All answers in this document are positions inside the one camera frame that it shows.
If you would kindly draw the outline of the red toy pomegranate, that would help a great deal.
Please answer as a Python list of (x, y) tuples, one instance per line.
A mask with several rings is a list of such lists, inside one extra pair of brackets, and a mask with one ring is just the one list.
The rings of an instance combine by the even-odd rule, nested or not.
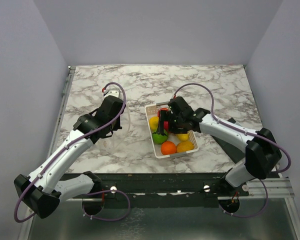
[(161, 108), (157, 112), (158, 116), (158, 129), (169, 131), (169, 122), (168, 122), (168, 109), (167, 108)]

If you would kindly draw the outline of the white perforated plastic basket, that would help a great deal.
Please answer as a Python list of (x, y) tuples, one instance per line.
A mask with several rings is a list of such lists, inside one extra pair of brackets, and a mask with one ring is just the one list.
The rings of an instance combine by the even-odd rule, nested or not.
[(157, 159), (168, 159), (190, 155), (199, 150), (196, 136), (193, 131), (174, 134), (168, 131), (168, 123), (164, 122), (163, 134), (156, 130), (159, 127), (161, 111), (168, 109), (167, 102), (149, 104), (145, 106), (145, 116), (150, 133), (154, 155)]

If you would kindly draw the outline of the green toy watermelon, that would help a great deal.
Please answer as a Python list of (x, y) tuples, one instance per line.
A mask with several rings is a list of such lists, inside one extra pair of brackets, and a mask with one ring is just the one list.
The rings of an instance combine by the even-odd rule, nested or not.
[(157, 145), (161, 145), (164, 142), (166, 142), (168, 140), (168, 137), (169, 137), (169, 134), (166, 130), (163, 131), (163, 134), (160, 134), (157, 132), (152, 133), (152, 140)]

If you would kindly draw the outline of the clear zip top bag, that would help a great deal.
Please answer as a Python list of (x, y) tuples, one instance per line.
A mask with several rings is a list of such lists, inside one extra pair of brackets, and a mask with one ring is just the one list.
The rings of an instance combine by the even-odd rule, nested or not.
[(128, 105), (120, 116), (122, 129), (113, 132), (112, 137), (97, 142), (102, 155), (114, 155), (126, 158), (133, 154), (137, 145), (148, 137), (145, 110), (142, 107)]

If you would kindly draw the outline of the orange toy fruit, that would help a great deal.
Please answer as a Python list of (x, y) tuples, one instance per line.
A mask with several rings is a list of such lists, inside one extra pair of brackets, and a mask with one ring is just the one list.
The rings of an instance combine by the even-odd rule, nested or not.
[(161, 144), (160, 151), (162, 155), (173, 155), (177, 152), (177, 146), (171, 141), (165, 141)]

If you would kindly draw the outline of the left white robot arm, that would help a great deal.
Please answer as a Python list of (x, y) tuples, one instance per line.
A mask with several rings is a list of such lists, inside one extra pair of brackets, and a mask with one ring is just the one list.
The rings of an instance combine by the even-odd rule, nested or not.
[(125, 107), (126, 99), (106, 96), (99, 108), (78, 118), (62, 145), (44, 163), (28, 175), (20, 174), (15, 178), (18, 195), (14, 208), (16, 222), (21, 222), (18, 218), (21, 203), (44, 219), (61, 202), (85, 194), (93, 198), (100, 193), (101, 180), (90, 171), (69, 180), (61, 178), (77, 158), (97, 141), (110, 138), (115, 131), (122, 129), (120, 116)]

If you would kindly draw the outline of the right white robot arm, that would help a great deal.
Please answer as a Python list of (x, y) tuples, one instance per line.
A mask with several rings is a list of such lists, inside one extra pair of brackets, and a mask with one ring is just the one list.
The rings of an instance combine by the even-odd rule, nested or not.
[(267, 128), (253, 130), (229, 121), (222, 121), (211, 111), (199, 107), (193, 110), (183, 97), (174, 97), (167, 110), (159, 111), (156, 133), (162, 135), (165, 126), (172, 134), (189, 131), (208, 134), (231, 144), (245, 155), (245, 160), (231, 168), (223, 176), (219, 189), (230, 196), (238, 187), (250, 180), (264, 180), (282, 158), (272, 132)]

